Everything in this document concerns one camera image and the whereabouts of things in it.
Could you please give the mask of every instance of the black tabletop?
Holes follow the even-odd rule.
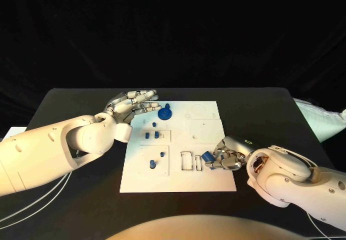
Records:
[[[27,129],[94,115],[107,100],[136,89],[53,89],[44,96]],[[262,146],[278,145],[319,166],[332,164],[303,116],[282,88],[161,88],[159,101],[216,101],[224,135],[236,135]],[[305,237],[319,237],[305,212],[295,206],[270,205],[246,185],[246,170],[233,173],[236,192],[119,193],[126,144],[118,141],[93,162],[71,172],[67,184],[47,207],[27,220],[0,230],[1,239],[105,239],[149,220],[190,214],[247,218]],[[45,185],[0,197],[0,218],[31,203],[54,186]],[[50,200],[2,221],[0,227],[32,213]],[[318,222],[327,236],[342,231]]]

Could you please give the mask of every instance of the white board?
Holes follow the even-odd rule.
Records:
[[[125,149],[120,193],[233,192],[233,173],[221,168],[210,170],[201,160],[195,170],[195,156],[211,152],[224,137],[214,101],[159,101],[168,103],[171,118],[159,120],[156,111],[136,115]],[[181,152],[190,152],[191,170],[181,170]],[[149,169],[149,160],[155,168]]]

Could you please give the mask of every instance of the blue cylinder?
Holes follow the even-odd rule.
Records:
[[[154,169],[155,168],[155,161],[154,160],[149,160],[149,168]]]
[[[161,120],[168,120],[171,118],[171,110],[169,110],[169,105],[167,103],[164,108],[158,110],[156,116]]]
[[[201,154],[201,158],[203,158],[204,162],[213,162],[214,161],[213,155],[207,151]]]

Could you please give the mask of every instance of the robotic arm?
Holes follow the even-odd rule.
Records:
[[[0,142],[0,196],[34,188],[99,158],[113,139],[126,143],[133,116],[161,109],[155,90],[122,92],[94,116],[83,115]]]
[[[318,167],[275,145],[257,149],[237,137],[223,138],[213,156],[214,161],[203,157],[207,167],[233,171],[246,166],[246,183],[272,205],[285,208],[295,204],[316,220],[346,231],[346,173]]]

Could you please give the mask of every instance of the robotic hand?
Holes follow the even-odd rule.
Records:
[[[207,153],[201,157],[210,168],[233,171],[246,166],[246,183],[272,205],[285,208],[295,204],[316,220],[346,231],[346,173],[318,167],[275,145],[257,149],[233,136],[218,142],[216,160]]]
[[[126,143],[135,115],[159,110],[155,90],[122,92],[103,112],[28,130],[0,142],[0,196],[34,188]]]

